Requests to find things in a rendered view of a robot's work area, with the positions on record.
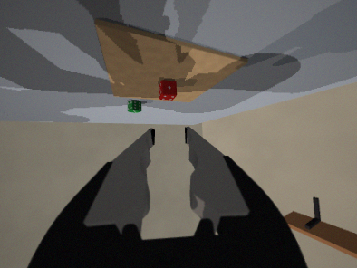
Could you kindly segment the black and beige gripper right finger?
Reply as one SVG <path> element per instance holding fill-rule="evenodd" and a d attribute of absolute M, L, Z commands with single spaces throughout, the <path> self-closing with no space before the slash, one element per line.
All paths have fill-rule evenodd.
<path fill-rule="evenodd" d="M 212 220 L 215 234 L 249 245 L 275 268 L 308 268 L 291 228 L 265 191 L 190 127 L 185 127 L 185 141 L 195 169 L 191 210 Z"/>

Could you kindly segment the green die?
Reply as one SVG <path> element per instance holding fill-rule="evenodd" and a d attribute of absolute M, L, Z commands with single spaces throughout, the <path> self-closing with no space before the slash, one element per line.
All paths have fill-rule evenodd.
<path fill-rule="evenodd" d="M 128 102 L 128 112 L 141 112 L 141 101 L 131 100 Z"/>

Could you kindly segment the red die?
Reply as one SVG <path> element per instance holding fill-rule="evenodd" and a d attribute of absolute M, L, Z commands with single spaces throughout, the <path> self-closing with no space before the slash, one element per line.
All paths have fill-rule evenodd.
<path fill-rule="evenodd" d="M 161 100 L 173 101 L 177 96 L 177 83 L 175 81 L 162 80 L 159 85 L 159 98 Z"/>

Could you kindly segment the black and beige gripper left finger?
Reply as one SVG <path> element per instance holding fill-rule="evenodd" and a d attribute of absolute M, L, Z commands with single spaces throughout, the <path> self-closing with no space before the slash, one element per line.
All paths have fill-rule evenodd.
<path fill-rule="evenodd" d="M 147 167 L 153 145 L 155 129 L 150 128 L 107 162 L 56 217 L 27 268 L 71 268 L 119 242 L 127 224 L 135 224 L 141 235 L 150 210 Z"/>

